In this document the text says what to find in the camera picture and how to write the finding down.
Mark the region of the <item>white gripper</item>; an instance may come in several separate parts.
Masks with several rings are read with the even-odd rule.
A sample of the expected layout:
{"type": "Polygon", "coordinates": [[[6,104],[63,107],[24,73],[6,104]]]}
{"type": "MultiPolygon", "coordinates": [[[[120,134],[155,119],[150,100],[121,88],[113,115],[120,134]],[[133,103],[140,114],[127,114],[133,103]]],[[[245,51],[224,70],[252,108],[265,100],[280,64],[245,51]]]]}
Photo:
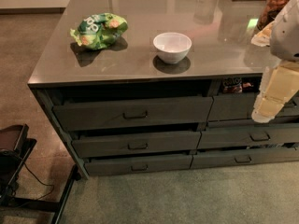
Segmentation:
{"type": "MultiPolygon", "coordinates": [[[[251,44],[258,47],[270,45],[273,22],[253,36],[251,44]]],[[[263,72],[260,93],[256,97],[251,118],[258,123],[274,119],[284,104],[299,91],[299,62],[281,61],[274,67],[267,66],[263,72]]]]}

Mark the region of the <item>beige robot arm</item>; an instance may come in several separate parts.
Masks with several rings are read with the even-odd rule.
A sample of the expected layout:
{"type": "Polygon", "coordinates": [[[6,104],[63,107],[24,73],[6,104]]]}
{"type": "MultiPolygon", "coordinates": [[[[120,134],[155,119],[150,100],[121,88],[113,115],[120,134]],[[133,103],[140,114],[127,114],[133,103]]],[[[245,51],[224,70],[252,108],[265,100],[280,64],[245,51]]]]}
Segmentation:
{"type": "Polygon", "coordinates": [[[258,123],[274,119],[299,91],[299,0],[290,0],[266,26],[270,52],[280,58],[263,72],[251,118],[258,123]]]}

